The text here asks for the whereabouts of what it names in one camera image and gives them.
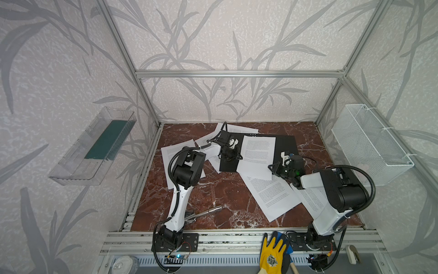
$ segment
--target leaf pattern wallpaper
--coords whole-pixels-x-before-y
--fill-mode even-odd
[[[377,2],[108,1],[137,70],[342,69]],[[142,81],[163,121],[314,121],[335,79]]]
[[[0,2],[0,273],[89,273],[157,131],[93,1]],[[100,186],[47,177],[103,106],[137,123]]]
[[[393,1],[348,75],[435,175],[437,16],[436,0]],[[344,156],[331,128],[346,103],[355,100],[344,88],[319,126],[338,163]],[[361,217],[369,228],[378,229],[400,273],[436,272],[438,201],[412,171],[378,187],[375,201]]]

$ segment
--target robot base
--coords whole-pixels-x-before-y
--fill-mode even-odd
[[[156,235],[156,241],[155,244],[152,245],[152,251],[156,250],[156,252],[166,252],[172,251],[176,248],[180,248],[178,251],[180,252],[195,252],[198,250],[198,241],[199,241],[199,234],[198,233],[182,233],[182,239],[178,242],[181,242],[181,244],[177,247],[170,246],[168,241],[163,239],[162,235],[157,234]]]
[[[310,224],[306,233],[288,233],[290,246],[293,251],[333,251],[336,250],[336,244],[333,235],[320,236],[316,233],[313,225]]]

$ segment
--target mounting plate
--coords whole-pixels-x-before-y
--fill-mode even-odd
[[[306,235],[306,233],[293,233],[293,234],[289,234],[288,237],[291,240],[290,242],[290,246],[292,247],[293,251],[312,251],[305,242],[304,236]],[[333,245],[333,251],[336,251],[336,244],[333,240],[333,237],[331,237],[330,239],[332,245]],[[319,249],[318,251],[330,251],[330,249],[332,249],[332,246],[330,245],[330,242],[324,242],[321,244],[317,244],[316,245]]]
[[[183,233],[183,242],[188,242],[190,244],[183,244],[179,251],[181,252],[195,252],[198,250],[198,241],[199,241],[199,234],[198,233]],[[166,252],[169,253],[169,250],[165,248],[164,246],[157,245],[157,253],[158,252]]]

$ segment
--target robotic arm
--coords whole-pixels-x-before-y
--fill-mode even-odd
[[[175,250],[182,245],[187,203],[193,187],[197,185],[201,177],[202,167],[206,160],[213,156],[221,156],[225,160],[242,159],[240,148],[236,146],[238,140],[233,138],[227,129],[226,122],[224,122],[221,132],[208,140],[207,145],[197,148],[184,147],[170,161],[168,174],[175,185],[172,203],[169,215],[156,235],[154,245],[163,246],[166,250]],[[192,162],[192,166],[187,165],[186,162]]]
[[[202,147],[184,147],[175,154],[169,163],[168,174],[175,185],[172,202],[167,219],[158,222],[153,233],[154,256],[164,271],[168,270],[159,263],[156,255],[157,246],[160,246],[163,251],[172,251],[180,248],[183,244],[184,216],[187,203],[193,187],[197,185],[201,177],[204,162],[213,156],[221,156],[225,160],[242,159],[240,147],[236,146],[238,140],[227,131],[226,122],[224,122],[221,132],[207,142],[208,144]],[[337,227],[346,218],[368,207],[374,199],[375,185],[372,179],[357,167],[338,165],[306,175],[302,156],[288,152],[283,152],[281,156],[282,162],[268,166],[274,175],[282,177],[298,189],[324,187],[328,199],[320,216],[308,226],[307,233],[295,232],[296,238],[293,242],[297,246],[294,245],[293,249],[296,251],[324,248],[328,243],[333,242],[334,233],[341,231],[343,234],[345,233],[344,228],[337,229]],[[192,165],[189,166],[186,162],[192,162]],[[370,195],[355,176],[353,170],[362,173],[368,179],[371,185]],[[159,224],[163,224],[163,226],[156,233]]]

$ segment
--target clear plastic tray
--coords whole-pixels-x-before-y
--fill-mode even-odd
[[[100,185],[137,119],[104,107],[49,173],[61,185]]]

